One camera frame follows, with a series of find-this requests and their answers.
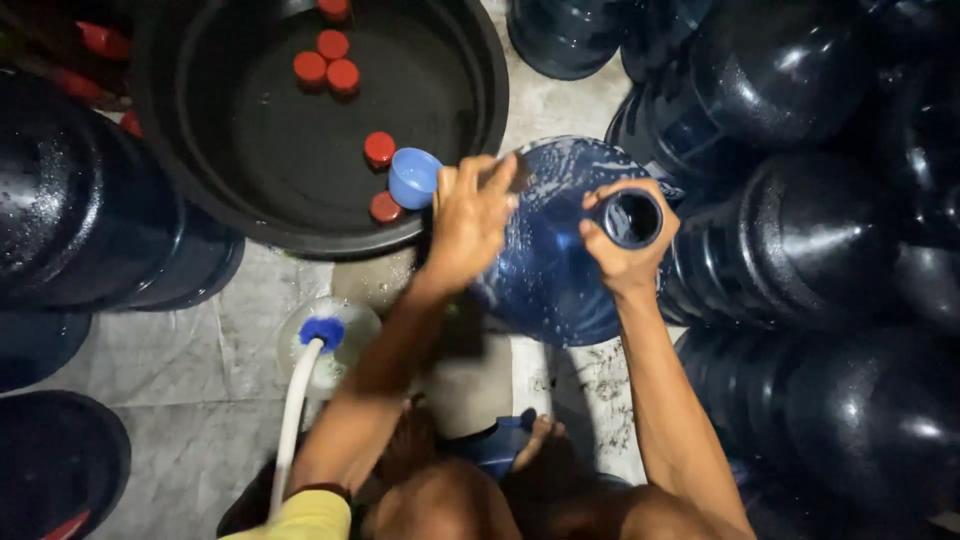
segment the hand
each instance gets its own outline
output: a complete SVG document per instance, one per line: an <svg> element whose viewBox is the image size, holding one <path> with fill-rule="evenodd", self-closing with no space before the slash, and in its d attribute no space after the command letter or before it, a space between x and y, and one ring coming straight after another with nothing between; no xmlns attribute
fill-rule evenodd
<svg viewBox="0 0 960 540"><path fill-rule="evenodd" d="M496 171L482 189L480 173ZM516 209L517 197L507 193L516 174L516 156L498 166L493 156L466 158L460 167L437 173L433 193L433 243L423 272L450 292L467 287L503 249L503 230Z"/></svg>
<svg viewBox="0 0 960 540"><path fill-rule="evenodd" d="M587 251L600 263L604 283L614 297L631 298L637 294L657 292L657 273L663 254L670 247L674 234L680 228L680 219L666 204L660 186L651 179L621 180L584 194L584 209L592 209L601 200L628 187L639 187L654 196L663 212L660 235L649 246L639 250L625 250L614 244L600 227L591 220L580 222L580 234Z"/></svg>

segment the concrete floor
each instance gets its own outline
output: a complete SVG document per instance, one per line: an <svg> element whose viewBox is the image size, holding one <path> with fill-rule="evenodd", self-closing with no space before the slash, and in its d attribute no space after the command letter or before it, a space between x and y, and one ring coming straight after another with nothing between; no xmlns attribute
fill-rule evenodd
<svg viewBox="0 0 960 540"><path fill-rule="evenodd" d="M506 51L510 116L502 151L549 135L603 138L630 88L619 57L564 83L538 75L506 35L505 0L484 0ZM332 293L388 306L411 252L334 266L248 243L233 282L177 313L98 317L84 353L38 388L65 388L110 406L132 440L132 476L96 539L212 538L224 511L276 447L284 381L276 332L300 303ZM570 426L603 472L644 481L619 340L567 351L503 334L478 351L449 350L423 380L450 435L529 407Z"/></svg>

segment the black basin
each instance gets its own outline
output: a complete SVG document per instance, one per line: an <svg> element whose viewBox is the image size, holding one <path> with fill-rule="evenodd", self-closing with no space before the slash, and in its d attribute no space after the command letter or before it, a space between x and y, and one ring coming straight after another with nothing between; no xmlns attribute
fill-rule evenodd
<svg viewBox="0 0 960 540"><path fill-rule="evenodd" d="M247 236L321 258L388 252L420 214L377 225L363 158L385 131L444 164L495 154L509 87L478 0L355 0L360 93L302 93L293 57L329 24L313 0L171 0L137 28L132 93L148 143L187 195Z"/></svg>

